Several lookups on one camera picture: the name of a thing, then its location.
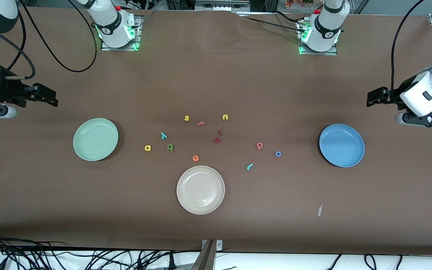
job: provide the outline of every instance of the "small paper scrap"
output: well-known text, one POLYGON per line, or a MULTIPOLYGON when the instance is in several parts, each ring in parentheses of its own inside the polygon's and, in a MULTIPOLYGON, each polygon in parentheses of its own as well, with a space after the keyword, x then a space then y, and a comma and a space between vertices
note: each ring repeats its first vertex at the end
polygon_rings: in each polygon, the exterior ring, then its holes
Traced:
POLYGON ((321 217, 321 211, 323 210, 323 204, 319 207, 318 217, 321 217))

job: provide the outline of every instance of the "table surface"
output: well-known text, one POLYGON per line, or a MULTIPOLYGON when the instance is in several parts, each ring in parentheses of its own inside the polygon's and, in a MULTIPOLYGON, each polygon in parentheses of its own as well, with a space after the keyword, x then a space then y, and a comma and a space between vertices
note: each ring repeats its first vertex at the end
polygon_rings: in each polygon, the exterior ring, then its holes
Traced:
MULTIPOLYGON (((91 61, 91 35, 75 10, 30 11, 63 63, 91 61)), ((366 107, 367 92, 389 86, 401 17, 349 16, 338 56, 321 57, 298 55, 293 31, 230 12, 155 12, 139 51, 98 51, 83 73, 57 65, 26 21, 24 50, 36 66, 28 84, 51 87, 60 104, 31 102, 0 120, 0 235, 114 248, 198 249, 220 238, 234 251, 432 254, 432 129, 396 124, 394 105, 366 107), (72 138, 97 117, 117 125, 120 141, 88 162, 72 138), (319 134, 333 123, 362 135, 357 166, 337 168, 319 153, 319 134), (215 168, 226 185, 221 206, 204 216, 176 197, 195 165, 215 168)), ((7 33, 17 44, 18 25, 7 33)), ((0 63, 14 55, 0 40, 0 63)), ((396 84, 429 65, 432 26, 410 17, 396 84)), ((23 58, 14 71, 30 73, 23 58)))

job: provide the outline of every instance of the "white floor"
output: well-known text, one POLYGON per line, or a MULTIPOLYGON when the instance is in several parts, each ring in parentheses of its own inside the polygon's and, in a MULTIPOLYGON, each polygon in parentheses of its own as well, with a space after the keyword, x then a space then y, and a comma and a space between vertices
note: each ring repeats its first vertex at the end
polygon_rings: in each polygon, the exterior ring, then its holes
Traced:
MULTIPOLYGON (((92 255, 92 251, 75 251, 75 254, 92 255)), ((105 258, 112 258, 120 253, 115 251, 108 254, 105 258)), ((188 252, 174 255, 176 265, 189 265, 194 263, 199 253, 188 252)), ((129 264, 135 262, 139 251, 131 251, 114 260, 129 264)), ((5 258, 0 253, 0 263, 5 258)), ((84 270, 91 260, 90 257, 76 257, 68 253, 58 255, 60 262, 67 270, 84 270)), ((277 253, 218 253, 216 255, 215 270, 227 270, 236 267, 235 270, 327 270, 331 267, 336 255, 323 254, 277 254, 277 253)), ((398 256, 374 256, 377 263, 377 270, 394 270, 398 262, 398 256)), ((48 257, 53 270, 63 270, 54 257, 48 257)), ((97 269, 105 263, 99 260, 91 269, 97 269)), ((167 267, 169 257, 165 256, 155 263, 151 264, 148 269, 161 269, 167 267)), ((103 267, 104 270, 120 270, 120 266, 110 264, 103 267)), ((17 270, 16 263, 7 262, 5 270, 17 270)), ((343 255, 338 260, 334 270, 370 270, 365 264, 363 255, 343 255)), ((432 270, 432 256, 404 256, 399 270, 432 270)))

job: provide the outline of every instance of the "white plate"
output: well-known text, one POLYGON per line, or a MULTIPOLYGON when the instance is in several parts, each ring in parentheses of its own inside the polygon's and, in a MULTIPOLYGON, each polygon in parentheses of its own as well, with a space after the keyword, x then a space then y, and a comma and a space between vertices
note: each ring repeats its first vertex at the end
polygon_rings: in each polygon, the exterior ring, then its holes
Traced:
POLYGON ((181 206, 196 215, 209 214, 223 202, 224 181, 208 166, 195 166, 183 173, 176 187, 181 206))
POLYGON ((72 140, 76 154, 86 161, 100 161, 118 145, 118 129, 108 119, 94 118, 82 124, 72 140))

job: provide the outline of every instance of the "brown tablecloth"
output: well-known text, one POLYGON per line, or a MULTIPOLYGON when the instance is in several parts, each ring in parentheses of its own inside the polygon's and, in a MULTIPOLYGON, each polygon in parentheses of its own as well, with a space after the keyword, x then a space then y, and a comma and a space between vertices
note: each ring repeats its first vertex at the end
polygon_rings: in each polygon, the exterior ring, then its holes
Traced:
MULTIPOLYGON (((30 10, 65 65, 91 61, 75 10, 30 10)), ((396 124, 395 105, 366 107, 367 92, 389 86, 400 21, 349 16, 339 55, 321 57, 298 55, 290 30, 230 12, 156 12, 139 51, 99 51, 90 70, 71 73, 26 20, 24 51, 37 69, 27 83, 51 87, 60 104, 29 102, 0 120, 0 235, 114 248, 198 249, 201 239, 221 238, 232 251, 432 254, 432 129, 396 124), (117 125, 120 143, 88 162, 72 138, 97 117, 117 125), (337 168, 319 153, 319 134, 333 123, 362 135, 357 166, 337 168), (204 216, 176 197, 179 176, 195 165, 215 168, 226 185, 221 206, 204 216)), ((19 25, 7 37, 19 44, 19 25)), ((15 53, 0 40, 3 66, 15 53)), ((396 84, 429 65, 432 26, 410 17, 396 84)), ((30 73, 23 58, 14 71, 30 73)))

